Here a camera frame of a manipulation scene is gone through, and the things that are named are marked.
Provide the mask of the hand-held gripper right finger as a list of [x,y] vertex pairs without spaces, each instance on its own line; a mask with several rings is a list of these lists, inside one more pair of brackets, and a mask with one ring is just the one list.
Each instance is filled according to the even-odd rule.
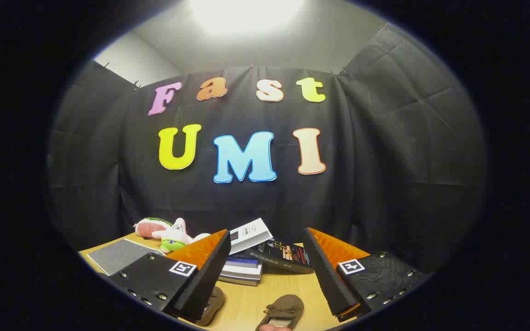
[[431,278],[385,250],[368,253],[313,228],[303,245],[330,312],[338,320],[374,314]]

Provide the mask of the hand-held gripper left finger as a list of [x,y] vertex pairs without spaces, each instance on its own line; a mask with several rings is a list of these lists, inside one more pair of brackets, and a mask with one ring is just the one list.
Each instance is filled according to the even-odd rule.
[[158,312],[195,322],[202,317],[230,250],[230,231],[223,229],[165,256],[146,253],[109,280]]

